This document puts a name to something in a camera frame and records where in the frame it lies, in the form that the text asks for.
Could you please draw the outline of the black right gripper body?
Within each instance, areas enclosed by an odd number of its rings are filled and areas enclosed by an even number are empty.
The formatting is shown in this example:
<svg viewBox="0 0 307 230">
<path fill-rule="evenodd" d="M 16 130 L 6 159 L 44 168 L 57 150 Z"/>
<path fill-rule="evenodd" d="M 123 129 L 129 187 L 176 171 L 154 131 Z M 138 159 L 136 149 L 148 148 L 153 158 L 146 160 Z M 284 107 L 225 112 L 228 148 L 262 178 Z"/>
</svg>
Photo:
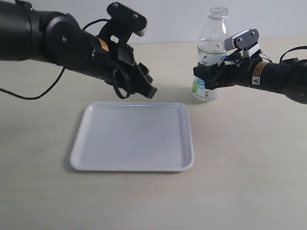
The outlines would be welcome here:
<svg viewBox="0 0 307 230">
<path fill-rule="evenodd" d="M 260 77 L 254 77 L 256 66 L 263 59 L 259 55 L 243 57 L 241 54 L 228 55 L 214 73 L 215 88 L 243 86 L 260 88 Z"/>
</svg>

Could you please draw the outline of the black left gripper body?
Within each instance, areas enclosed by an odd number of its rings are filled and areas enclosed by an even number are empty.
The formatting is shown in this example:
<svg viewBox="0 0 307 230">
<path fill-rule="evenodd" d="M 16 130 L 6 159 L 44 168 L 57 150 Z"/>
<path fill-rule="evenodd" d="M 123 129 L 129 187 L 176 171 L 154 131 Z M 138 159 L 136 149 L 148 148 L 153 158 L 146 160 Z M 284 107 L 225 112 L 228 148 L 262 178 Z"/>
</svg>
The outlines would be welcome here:
<svg viewBox="0 0 307 230">
<path fill-rule="evenodd" d="M 95 48 L 95 77 L 113 87 L 116 93 L 137 93 L 139 66 L 134 49 L 108 39 L 97 38 Z"/>
</svg>

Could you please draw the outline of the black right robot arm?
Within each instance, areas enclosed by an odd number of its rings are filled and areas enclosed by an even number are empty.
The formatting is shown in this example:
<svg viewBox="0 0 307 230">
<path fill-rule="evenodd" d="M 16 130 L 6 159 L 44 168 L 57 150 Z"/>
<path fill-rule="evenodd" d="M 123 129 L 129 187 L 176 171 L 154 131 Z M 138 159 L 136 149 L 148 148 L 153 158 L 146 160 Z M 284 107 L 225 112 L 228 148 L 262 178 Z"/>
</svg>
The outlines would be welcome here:
<svg viewBox="0 0 307 230">
<path fill-rule="evenodd" d="M 256 90 L 282 94 L 300 104 L 307 103 L 307 62 L 293 65 L 272 63 L 260 57 L 244 58 L 237 64 L 196 66 L 195 77 L 205 82 L 206 89 L 242 86 Z"/>
</svg>

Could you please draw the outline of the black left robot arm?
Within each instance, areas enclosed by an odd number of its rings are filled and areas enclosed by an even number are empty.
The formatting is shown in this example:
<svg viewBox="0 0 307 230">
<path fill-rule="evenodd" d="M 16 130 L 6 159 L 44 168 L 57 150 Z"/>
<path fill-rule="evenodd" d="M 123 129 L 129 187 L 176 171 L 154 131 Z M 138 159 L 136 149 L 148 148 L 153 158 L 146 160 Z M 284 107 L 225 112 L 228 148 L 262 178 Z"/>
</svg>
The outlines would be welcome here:
<svg viewBox="0 0 307 230">
<path fill-rule="evenodd" d="M 128 44 L 132 34 L 143 36 L 147 19 L 120 2 L 106 9 L 109 19 L 98 35 L 80 27 L 69 13 L 37 11 L 17 0 L 0 3 L 0 58 L 2 61 L 35 60 L 60 66 L 111 85 L 117 96 L 132 94 L 153 98 L 148 68 L 138 63 Z"/>
</svg>

